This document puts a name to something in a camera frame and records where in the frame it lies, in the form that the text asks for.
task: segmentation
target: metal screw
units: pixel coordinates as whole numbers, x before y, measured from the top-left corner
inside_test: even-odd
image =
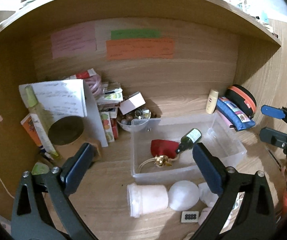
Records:
[[[24,177],[24,178],[26,178],[26,177],[28,177],[29,176],[29,171],[25,171],[23,174],[22,174],[22,176]]]
[[[59,172],[59,170],[60,170],[59,167],[53,167],[53,168],[51,169],[51,172],[52,172],[53,174],[56,174],[56,173]]]
[[[231,166],[229,166],[229,167],[227,167],[227,172],[229,172],[229,173],[235,173],[235,168],[234,167],[231,167]]]
[[[264,172],[263,171],[257,171],[257,174],[259,177],[264,177]]]

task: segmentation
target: small bottle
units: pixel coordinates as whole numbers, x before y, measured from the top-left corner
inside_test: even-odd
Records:
[[[201,133],[198,129],[191,129],[185,136],[181,138],[178,149],[176,153],[179,154],[183,151],[192,149],[193,146],[201,139]]]
[[[207,106],[205,107],[205,111],[208,114],[212,114],[214,112],[214,109],[216,108],[216,105],[217,105],[218,94],[219,92],[217,90],[212,89],[210,91],[208,101],[207,101]]]

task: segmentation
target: upper shelf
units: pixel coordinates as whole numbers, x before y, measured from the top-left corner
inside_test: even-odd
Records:
[[[32,38],[67,25],[116,17],[184,20],[281,45],[264,26],[223,0],[36,0],[0,24],[0,38]]]

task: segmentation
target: yellow bottle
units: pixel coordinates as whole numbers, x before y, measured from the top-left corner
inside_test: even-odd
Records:
[[[217,105],[218,94],[219,92],[217,90],[212,89],[210,91],[208,101],[207,101],[207,106],[205,107],[205,111],[208,114],[212,114],[214,112],[214,109],[216,108],[216,105]]]

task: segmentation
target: white ball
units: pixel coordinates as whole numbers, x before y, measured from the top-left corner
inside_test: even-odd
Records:
[[[191,181],[178,181],[171,186],[168,197],[171,209],[185,211],[197,204],[200,197],[199,188]]]

